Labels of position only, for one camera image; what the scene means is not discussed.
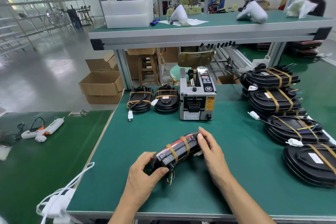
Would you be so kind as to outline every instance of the green chair seat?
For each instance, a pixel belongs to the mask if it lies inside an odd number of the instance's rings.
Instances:
[[[173,66],[170,69],[170,77],[174,79],[175,81],[179,82],[180,81],[180,67],[179,65]],[[185,67],[185,71],[187,72],[191,67]]]

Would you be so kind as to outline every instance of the white glue gun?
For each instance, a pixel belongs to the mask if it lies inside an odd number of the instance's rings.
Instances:
[[[57,118],[48,127],[42,130],[30,132],[29,130],[21,134],[22,139],[35,138],[39,143],[43,143],[47,139],[47,135],[54,133],[64,122],[63,118]]]

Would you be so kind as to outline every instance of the hand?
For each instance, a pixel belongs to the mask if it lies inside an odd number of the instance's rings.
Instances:
[[[213,136],[205,129],[199,127],[197,141],[204,153],[204,160],[212,179],[220,186],[222,182],[231,177],[229,167],[225,161],[221,147]]]
[[[144,173],[145,165],[153,160],[155,152],[144,152],[130,167],[124,193],[120,203],[132,207],[137,211],[149,198],[155,184],[169,171],[166,167],[160,167],[151,175]]]

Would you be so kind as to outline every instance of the forearm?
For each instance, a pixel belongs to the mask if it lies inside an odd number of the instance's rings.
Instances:
[[[108,224],[132,224],[137,210],[137,207],[121,198]]]
[[[275,224],[231,174],[219,188],[239,224]]]

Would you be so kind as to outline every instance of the wooden stool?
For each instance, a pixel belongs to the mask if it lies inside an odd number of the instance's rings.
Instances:
[[[158,64],[155,58],[155,54],[138,55],[138,63],[139,63],[140,86],[142,86],[144,82],[155,82],[157,86],[160,86],[159,70],[158,70]],[[154,75],[154,80],[144,81],[145,75],[150,75],[150,74]]]

